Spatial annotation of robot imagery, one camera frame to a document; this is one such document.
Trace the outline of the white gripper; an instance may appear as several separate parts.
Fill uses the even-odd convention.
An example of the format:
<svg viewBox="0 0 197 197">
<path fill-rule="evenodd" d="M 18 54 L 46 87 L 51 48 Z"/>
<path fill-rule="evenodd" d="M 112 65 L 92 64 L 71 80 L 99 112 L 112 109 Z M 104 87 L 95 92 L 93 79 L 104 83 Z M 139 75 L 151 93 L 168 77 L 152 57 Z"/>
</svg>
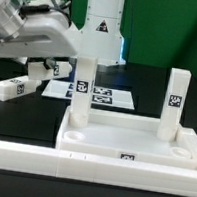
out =
<svg viewBox="0 0 197 197">
<path fill-rule="evenodd" d="M 57 63 L 50 57 L 76 55 L 80 36 L 73 22 L 54 7 L 0 0 L 0 58 L 47 57 L 43 66 L 55 69 Z"/>
</svg>

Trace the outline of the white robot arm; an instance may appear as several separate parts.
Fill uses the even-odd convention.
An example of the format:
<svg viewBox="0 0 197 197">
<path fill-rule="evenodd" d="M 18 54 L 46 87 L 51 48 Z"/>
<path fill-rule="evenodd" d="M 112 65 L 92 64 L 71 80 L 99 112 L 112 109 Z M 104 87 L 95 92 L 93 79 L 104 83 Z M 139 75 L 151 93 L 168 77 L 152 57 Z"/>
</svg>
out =
<svg viewBox="0 0 197 197">
<path fill-rule="evenodd" d="M 102 68 L 121 66 L 126 0 L 84 0 L 76 11 L 60 0 L 0 0 L 0 58 L 93 56 Z"/>
</svg>

